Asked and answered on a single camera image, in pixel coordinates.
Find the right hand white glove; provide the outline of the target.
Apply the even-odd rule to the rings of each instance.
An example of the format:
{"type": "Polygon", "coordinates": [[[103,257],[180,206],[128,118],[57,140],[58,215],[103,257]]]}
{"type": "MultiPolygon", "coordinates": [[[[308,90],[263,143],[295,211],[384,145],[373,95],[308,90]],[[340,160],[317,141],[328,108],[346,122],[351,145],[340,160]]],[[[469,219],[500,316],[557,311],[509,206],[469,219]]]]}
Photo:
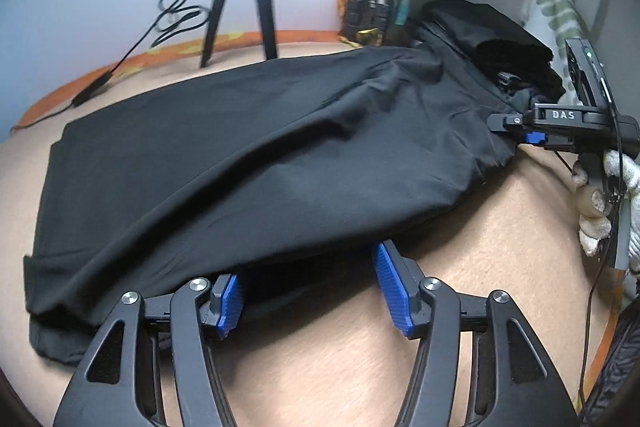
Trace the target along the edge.
{"type": "MultiPolygon", "coordinates": [[[[620,155],[616,150],[604,154],[603,167],[606,174],[623,175],[626,197],[630,204],[630,229],[628,232],[628,269],[639,278],[639,165],[629,156],[620,155]]],[[[587,257],[598,253],[602,242],[611,235],[613,225],[608,217],[611,205],[606,201],[602,188],[589,183],[588,173],[579,161],[572,168],[572,181],[575,184],[575,202],[579,213],[578,239],[582,251],[587,257]]]]}

